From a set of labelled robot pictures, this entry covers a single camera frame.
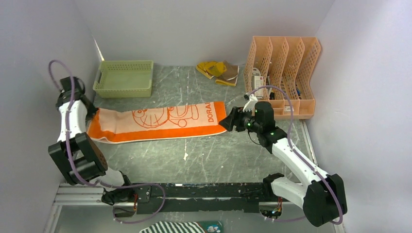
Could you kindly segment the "orange white patterned towel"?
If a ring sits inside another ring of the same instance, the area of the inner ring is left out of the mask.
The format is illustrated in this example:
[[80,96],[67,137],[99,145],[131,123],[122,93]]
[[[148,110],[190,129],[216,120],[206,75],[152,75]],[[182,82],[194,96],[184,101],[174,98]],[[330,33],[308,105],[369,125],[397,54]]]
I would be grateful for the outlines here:
[[225,132],[219,125],[225,117],[222,101],[126,112],[101,108],[87,134],[109,144],[211,136]]

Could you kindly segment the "yellow brown towel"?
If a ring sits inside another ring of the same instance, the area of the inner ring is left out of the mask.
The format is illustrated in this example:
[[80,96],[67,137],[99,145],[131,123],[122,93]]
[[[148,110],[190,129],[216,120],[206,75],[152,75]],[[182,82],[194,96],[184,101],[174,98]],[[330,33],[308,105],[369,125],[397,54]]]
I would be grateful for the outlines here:
[[216,84],[236,86],[240,67],[232,65],[227,61],[206,61],[196,66],[197,71],[208,79],[214,79]]

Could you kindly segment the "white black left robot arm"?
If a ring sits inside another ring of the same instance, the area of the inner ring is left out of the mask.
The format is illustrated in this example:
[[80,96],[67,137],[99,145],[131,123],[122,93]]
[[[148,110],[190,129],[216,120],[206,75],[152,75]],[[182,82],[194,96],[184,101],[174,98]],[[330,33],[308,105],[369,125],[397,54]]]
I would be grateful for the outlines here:
[[95,142],[86,133],[86,121],[93,119],[98,108],[85,95],[85,86],[77,77],[60,80],[61,93],[56,108],[61,115],[57,142],[48,153],[70,185],[101,185],[102,202],[114,205],[137,199],[135,189],[121,171],[109,168]]

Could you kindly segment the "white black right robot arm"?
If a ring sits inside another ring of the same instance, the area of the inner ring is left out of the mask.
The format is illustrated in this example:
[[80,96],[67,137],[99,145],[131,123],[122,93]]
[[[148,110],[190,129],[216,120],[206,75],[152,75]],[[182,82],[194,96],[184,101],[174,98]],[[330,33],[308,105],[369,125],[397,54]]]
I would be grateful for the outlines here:
[[219,125],[227,131],[255,133],[259,144],[280,159],[300,181],[292,182],[279,173],[269,175],[262,188],[266,200],[285,198],[301,208],[315,227],[328,222],[341,224],[347,213],[342,178],[328,174],[301,154],[288,134],[276,126],[274,110],[268,102],[258,101],[253,111],[246,106],[234,107]]

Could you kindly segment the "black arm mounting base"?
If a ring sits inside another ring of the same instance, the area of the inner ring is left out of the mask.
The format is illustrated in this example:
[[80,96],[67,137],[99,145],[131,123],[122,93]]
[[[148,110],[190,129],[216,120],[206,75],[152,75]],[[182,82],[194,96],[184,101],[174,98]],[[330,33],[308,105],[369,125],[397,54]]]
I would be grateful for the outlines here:
[[128,207],[136,214],[160,212],[243,211],[259,213],[263,205],[278,206],[284,198],[264,183],[137,183],[132,188],[103,190],[101,201]]

